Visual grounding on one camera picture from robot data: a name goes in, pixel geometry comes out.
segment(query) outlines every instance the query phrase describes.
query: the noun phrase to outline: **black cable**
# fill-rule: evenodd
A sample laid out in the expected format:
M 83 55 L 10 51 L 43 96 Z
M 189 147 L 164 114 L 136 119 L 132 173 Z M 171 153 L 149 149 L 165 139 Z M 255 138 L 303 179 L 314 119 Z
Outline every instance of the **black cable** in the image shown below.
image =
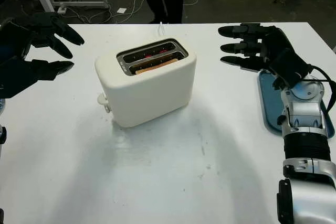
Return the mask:
M 327 111 L 326 114 L 329 113 L 331 108 L 335 105 L 336 102 L 336 82 L 331 80 L 330 77 L 322 70 L 321 73 L 326 77 L 326 80 L 321 80 L 321 79 L 303 79 L 302 81 L 308 81 L 308 82 L 313 82 L 313 81 L 319 81 L 319 82 L 328 82 L 330 85 L 331 89 L 331 97 L 328 103 Z

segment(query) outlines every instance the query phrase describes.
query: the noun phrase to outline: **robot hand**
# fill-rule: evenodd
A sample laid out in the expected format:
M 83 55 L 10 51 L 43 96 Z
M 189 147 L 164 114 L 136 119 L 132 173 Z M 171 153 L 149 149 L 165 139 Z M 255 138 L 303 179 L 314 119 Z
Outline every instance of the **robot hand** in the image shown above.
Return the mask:
M 278 118 L 285 141 L 285 180 L 279 182 L 278 219 L 282 224 L 336 223 L 336 166 L 331 162 L 328 134 L 321 101 L 322 82 L 330 84 L 332 96 L 327 112 L 335 103 L 336 83 L 320 68 L 305 63 L 294 51 L 286 35 L 277 27 L 241 24 L 222 27 L 219 33 L 241 38 L 242 42 L 221 46 L 221 61 L 252 71 L 268 70 L 281 89 L 284 111 Z M 310 75 L 319 70 L 326 80 Z
M 0 98 L 11 98 L 38 80 L 54 80 L 74 65 L 71 61 L 25 61 L 31 45 L 50 47 L 71 59 L 71 52 L 55 34 L 76 45 L 84 43 L 56 13 L 38 13 L 4 21 L 0 27 Z

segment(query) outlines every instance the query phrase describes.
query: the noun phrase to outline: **floor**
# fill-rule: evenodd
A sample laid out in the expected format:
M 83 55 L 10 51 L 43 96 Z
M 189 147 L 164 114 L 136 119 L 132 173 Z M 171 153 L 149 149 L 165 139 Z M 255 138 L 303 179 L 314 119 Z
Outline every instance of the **floor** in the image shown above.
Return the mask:
M 127 8 L 127 13 L 133 9 L 134 0 L 108 0 L 113 15 L 120 7 Z M 135 1 L 137 10 L 143 0 Z M 336 45 L 336 0 L 185 0 L 184 23 L 231 23 L 231 22 L 309 22 L 324 41 L 334 48 Z M 0 5 L 0 21 L 18 13 L 34 13 L 41 11 L 38 0 L 6 0 Z M 78 8 L 80 15 L 92 16 L 101 10 Z M 80 24 L 82 21 L 74 17 L 72 11 L 67 11 L 64 18 L 70 24 Z M 105 12 L 91 21 L 99 23 L 106 20 L 109 13 Z M 143 2 L 139 11 L 129 15 L 115 16 L 108 23 L 146 24 L 152 20 L 152 13 Z

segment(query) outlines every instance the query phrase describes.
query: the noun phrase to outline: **white toaster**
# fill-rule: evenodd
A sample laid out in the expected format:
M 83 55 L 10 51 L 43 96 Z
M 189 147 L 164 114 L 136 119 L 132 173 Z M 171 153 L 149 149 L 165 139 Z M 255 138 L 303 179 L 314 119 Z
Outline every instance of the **white toaster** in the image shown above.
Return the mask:
M 133 127 L 188 104 L 196 55 L 167 38 L 96 60 L 104 94 L 98 102 L 122 127 Z

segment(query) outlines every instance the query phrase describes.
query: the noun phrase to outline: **shoe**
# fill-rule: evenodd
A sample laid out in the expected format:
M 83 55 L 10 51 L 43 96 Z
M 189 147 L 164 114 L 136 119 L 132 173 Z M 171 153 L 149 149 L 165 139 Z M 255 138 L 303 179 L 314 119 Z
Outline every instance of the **shoe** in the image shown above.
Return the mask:
M 159 24 L 159 23 L 163 23 L 163 24 L 167 24 L 167 18 L 163 17 L 163 18 L 155 18 L 154 20 L 150 21 L 149 24 Z

